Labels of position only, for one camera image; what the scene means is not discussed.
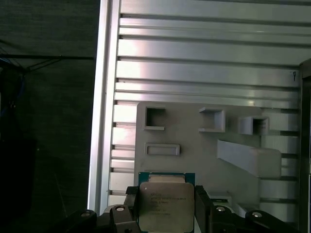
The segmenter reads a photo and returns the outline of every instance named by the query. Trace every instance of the rectangular slot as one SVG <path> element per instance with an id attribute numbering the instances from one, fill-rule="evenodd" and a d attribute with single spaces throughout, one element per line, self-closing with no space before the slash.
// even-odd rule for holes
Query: rectangular slot
<path id="1" fill-rule="evenodd" d="M 223 109 L 201 108 L 199 113 L 204 114 L 204 127 L 199 132 L 225 132 L 225 111 Z"/>
<path id="2" fill-rule="evenodd" d="M 146 130 L 165 130 L 166 111 L 163 107 L 146 107 L 145 125 Z"/>
<path id="3" fill-rule="evenodd" d="M 268 119 L 253 119 L 253 134 L 264 135 L 268 131 Z"/>
<path id="4" fill-rule="evenodd" d="M 185 183 L 185 176 L 178 175 L 149 175 L 150 183 Z"/>
<path id="5" fill-rule="evenodd" d="M 180 146 L 177 144 L 145 144 L 146 155 L 179 155 Z"/>
<path id="6" fill-rule="evenodd" d="M 239 119 L 239 133 L 248 135 L 266 135 L 269 132 L 269 118 L 266 116 L 248 116 Z"/>

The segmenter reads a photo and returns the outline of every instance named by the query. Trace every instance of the slotted metal panel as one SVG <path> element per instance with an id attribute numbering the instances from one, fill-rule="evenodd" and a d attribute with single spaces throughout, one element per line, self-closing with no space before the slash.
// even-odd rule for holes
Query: slotted metal panel
<path id="1" fill-rule="evenodd" d="M 94 100 L 100 124 L 93 124 L 103 130 L 92 134 L 90 186 L 97 190 L 89 207 L 121 203 L 133 184 L 140 101 L 230 104 L 261 107 L 270 118 L 261 145 L 281 151 L 283 177 L 260 182 L 259 206 L 294 222 L 298 65 L 311 55 L 311 6 L 294 3 L 112 0 L 104 71 L 96 77 L 104 74 L 106 97 Z"/>

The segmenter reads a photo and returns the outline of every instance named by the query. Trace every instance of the rectangular cutout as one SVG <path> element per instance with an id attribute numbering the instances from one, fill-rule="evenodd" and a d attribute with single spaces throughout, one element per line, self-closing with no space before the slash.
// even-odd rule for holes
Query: rectangular cutout
<path id="1" fill-rule="evenodd" d="M 146 143 L 146 155 L 179 155 L 180 146 L 178 144 L 157 144 Z"/>
<path id="2" fill-rule="evenodd" d="M 164 107 L 150 106 L 145 110 L 145 130 L 165 130 L 166 111 Z"/>
<path id="3" fill-rule="evenodd" d="M 225 132 L 225 111 L 223 109 L 201 108 L 199 113 L 203 113 L 205 117 L 204 128 L 199 128 L 199 132 Z"/>
<path id="4" fill-rule="evenodd" d="M 267 116 L 248 116 L 239 119 L 239 133 L 248 135 L 266 135 L 269 132 Z"/>

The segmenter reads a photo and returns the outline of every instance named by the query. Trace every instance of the gray plastic tray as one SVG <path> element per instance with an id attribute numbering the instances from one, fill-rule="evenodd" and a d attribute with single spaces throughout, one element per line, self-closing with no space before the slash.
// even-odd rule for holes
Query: gray plastic tray
<path id="1" fill-rule="evenodd" d="M 241 118 L 258 116 L 257 107 L 141 102 L 135 184 L 141 171 L 194 172 L 196 184 L 209 192 L 229 192 L 239 203 L 258 203 L 259 178 L 217 158 L 218 140 L 260 147 L 260 135 L 239 131 Z"/>

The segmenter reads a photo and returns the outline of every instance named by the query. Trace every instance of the vertical metal post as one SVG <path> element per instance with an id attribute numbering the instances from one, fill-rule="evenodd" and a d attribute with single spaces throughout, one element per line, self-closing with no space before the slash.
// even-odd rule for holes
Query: vertical metal post
<path id="1" fill-rule="evenodd" d="M 92 139 L 90 151 L 89 182 L 87 208 L 100 212 L 101 201 L 101 175 L 102 175 L 102 156 L 104 140 L 104 107 L 106 93 L 106 74 L 107 74 L 107 50 L 109 47 L 110 29 L 110 2 L 101 0 L 98 43 L 96 55 L 96 71 L 94 86 L 94 104 L 92 119 Z"/>
<path id="2" fill-rule="evenodd" d="M 107 82 L 106 98 L 104 108 L 104 140 L 102 153 L 102 174 L 101 174 L 101 204 L 100 214 L 102 214 L 109 199 L 109 181 L 110 181 L 110 159 L 113 131 L 113 106 L 116 82 L 118 41 L 119 41 L 119 18 L 120 18 L 120 0 L 109 0 L 111 2 L 110 35 L 107 61 Z"/>
<path id="3" fill-rule="evenodd" d="M 300 64 L 301 133 L 299 153 L 299 219 L 302 233 L 310 232 L 310 120 L 311 120 L 311 59 Z"/>

